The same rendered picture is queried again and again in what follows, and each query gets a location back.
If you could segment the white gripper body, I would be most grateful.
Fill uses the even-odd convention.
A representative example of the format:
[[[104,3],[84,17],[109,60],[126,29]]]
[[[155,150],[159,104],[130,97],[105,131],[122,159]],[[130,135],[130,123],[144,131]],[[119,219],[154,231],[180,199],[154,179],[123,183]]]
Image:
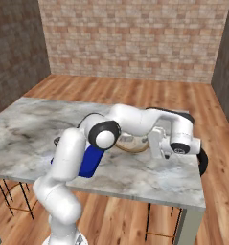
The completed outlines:
[[[154,127],[148,134],[149,148],[153,158],[161,158],[160,143],[166,137],[166,131],[162,127]]]

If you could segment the blue tray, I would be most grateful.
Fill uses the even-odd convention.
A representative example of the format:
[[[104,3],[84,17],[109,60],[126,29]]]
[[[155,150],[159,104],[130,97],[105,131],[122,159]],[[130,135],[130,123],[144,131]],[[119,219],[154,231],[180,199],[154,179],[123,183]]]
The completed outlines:
[[[72,180],[78,176],[90,178],[104,154],[94,146],[60,145],[54,156],[50,174],[60,181]]]

